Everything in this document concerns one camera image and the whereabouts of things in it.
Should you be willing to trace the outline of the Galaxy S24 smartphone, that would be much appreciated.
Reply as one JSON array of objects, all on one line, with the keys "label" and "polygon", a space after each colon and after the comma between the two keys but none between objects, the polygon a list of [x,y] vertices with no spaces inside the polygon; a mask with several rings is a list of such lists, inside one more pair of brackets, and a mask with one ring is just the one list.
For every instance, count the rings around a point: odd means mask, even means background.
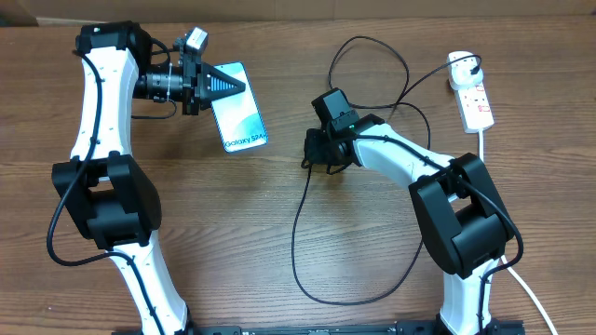
[{"label": "Galaxy S24 smartphone", "polygon": [[215,68],[246,86],[243,92],[212,103],[223,148],[228,153],[235,153],[266,145],[268,135],[244,65],[237,61],[218,64]]}]

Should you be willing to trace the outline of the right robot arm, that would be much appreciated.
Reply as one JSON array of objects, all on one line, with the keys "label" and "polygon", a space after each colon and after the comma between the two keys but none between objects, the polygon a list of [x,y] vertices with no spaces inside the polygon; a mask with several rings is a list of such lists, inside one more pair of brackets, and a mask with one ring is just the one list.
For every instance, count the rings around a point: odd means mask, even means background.
[{"label": "right robot arm", "polygon": [[484,163],[474,154],[437,154],[400,136],[374,114],[360,117],[334,88],[312,101],[320,127],[305,138],[302,166],[328,174],[350,165],[378,171],[410,193],[422,242],[443,271],[443,305],[428,334],[521,334],[520,321],[489,311],[493,275],[509,240],[520,241]]}]

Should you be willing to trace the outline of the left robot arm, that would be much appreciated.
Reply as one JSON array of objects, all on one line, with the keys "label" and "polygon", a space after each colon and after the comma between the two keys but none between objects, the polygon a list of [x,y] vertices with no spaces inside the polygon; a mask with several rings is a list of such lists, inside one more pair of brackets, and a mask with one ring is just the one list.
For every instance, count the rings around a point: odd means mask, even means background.
[{"label": "left robot arm", "polygon": [[[80,128],[70,159],[52,167],[61,200],[47,232],[47,253],[76,267],[111,260],[139,311],[141,334],[196,334],[190,310],[173,285],[159,246],[162,210],[156,187],[131,152],[135,99],[170,102],[196,115],[245,83],[204,62],[207,32],[196,27],[172,48],[132,21],[90,24],[75,39],[85,91]],[[53,236],[62,211],[100,254],[78,261],[58,256]]]}]

